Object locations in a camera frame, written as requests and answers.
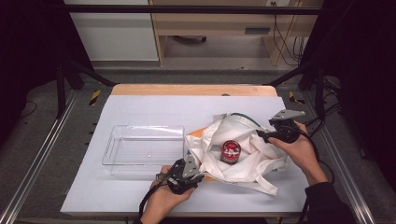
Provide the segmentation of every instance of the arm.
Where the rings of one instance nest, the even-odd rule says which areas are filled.
[[[296,124],[307,133],[303,124]],[[308,223],[356,223],[349,207],[340,200],[333,185],[329,183],[308,139],[300,135],[292,144],[275,138],[269,138],[268,141],[283,149],[306,176],[310,186],[305,190],[309,204]]]
[[[170,166],[164,166],[162,173],[166,174]],[[150,188],[157,185],[158,181],[153,181]],[[173,193],[167,185],[159,187],[149,198],[145,212],[140,218],[141,223],[157,224],[160,223],[178,204],[187,201],[195,189],[189,189],[183,194]]]

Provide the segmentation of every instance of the hand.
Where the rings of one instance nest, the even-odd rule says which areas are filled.
[[[299,129],[307,133],[305,125],[296,121],[295,123]],[[284,150],[291,157],[294,163],[303,170],[310,186],[320,182],[329,181],[318,164],[318,160],[311,143],[303,135],[300,134],[297,141],[291,144],[273,137],[270,137],[268,141],[274,146]]]
[[[164,166],[161,172],[168,173],[171,166]],[[150,188],[157,185],[159,182],[154,180]],[[140,220],[144,224],[160,223],[178,204],[187,201],[195,189],[189,189],[183,194],[175,194],[169,189],[167,185],[159,187],[148,198],[146,210]]]

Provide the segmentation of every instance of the person's left hand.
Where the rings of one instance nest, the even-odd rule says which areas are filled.
[[[168,173],[171,166],[164,166],[161,172]],[[150,188],[159,182],[154,180]],[[144,224],[160,223],[178,204],[187,201],[195,189],[189,189],[183,194],[175,194],[167,185],[159,187],[148,198],[146,210],[140,220]]]

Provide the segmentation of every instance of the clear plastic bin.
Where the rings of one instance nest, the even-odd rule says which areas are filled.
[[[111,175],[129,179],[154,179],[163,165],[184,155],[181,126],[129,126],[113,128],[103,165]]]

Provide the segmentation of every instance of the yellow and black tape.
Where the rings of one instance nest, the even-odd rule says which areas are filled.
[[[300,105],[305,105],[305,100],[297,100],[292,91],[289,91],[289,100]]]
[[[99,94],[100,94],[100,91],[95,91],[95,92],[93,93],[92,98],[91,98],[91,100],[90,100],[90,105],[95,105],[96,100],[97,100],[98,97],[99,97]]]

